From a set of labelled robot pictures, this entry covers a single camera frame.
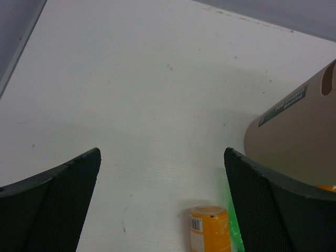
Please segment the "orange bottle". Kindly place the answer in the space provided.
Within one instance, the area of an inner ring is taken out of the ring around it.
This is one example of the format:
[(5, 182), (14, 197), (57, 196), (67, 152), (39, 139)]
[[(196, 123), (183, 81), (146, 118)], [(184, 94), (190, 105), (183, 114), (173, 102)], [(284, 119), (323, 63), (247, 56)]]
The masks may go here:
[(190, 210), (191, 251), (231, 251), (228, 211), (221, 206), (198, 206)]

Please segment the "green bottle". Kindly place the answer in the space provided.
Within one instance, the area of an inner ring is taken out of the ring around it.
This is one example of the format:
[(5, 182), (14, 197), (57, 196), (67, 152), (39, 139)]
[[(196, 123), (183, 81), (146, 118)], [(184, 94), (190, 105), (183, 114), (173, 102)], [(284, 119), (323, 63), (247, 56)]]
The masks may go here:
[(228, 190), (227, 197), (230, 237), (235, 245), (236, 251), (245, 251), (230, 190)]

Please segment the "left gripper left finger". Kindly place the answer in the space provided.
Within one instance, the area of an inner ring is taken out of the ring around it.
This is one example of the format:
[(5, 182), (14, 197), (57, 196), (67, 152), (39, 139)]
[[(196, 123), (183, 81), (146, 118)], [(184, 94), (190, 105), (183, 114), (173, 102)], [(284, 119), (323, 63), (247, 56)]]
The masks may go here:
[(76, 251), (100, 170), (93, 148), (1, 187), (1, 251)]

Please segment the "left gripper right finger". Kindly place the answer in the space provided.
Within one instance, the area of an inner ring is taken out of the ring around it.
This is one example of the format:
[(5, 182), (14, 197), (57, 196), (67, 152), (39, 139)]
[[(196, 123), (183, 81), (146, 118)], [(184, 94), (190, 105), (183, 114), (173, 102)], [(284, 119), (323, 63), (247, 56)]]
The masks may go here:
[(335, 193), (224, 152), (245, 251), (335, 251)]

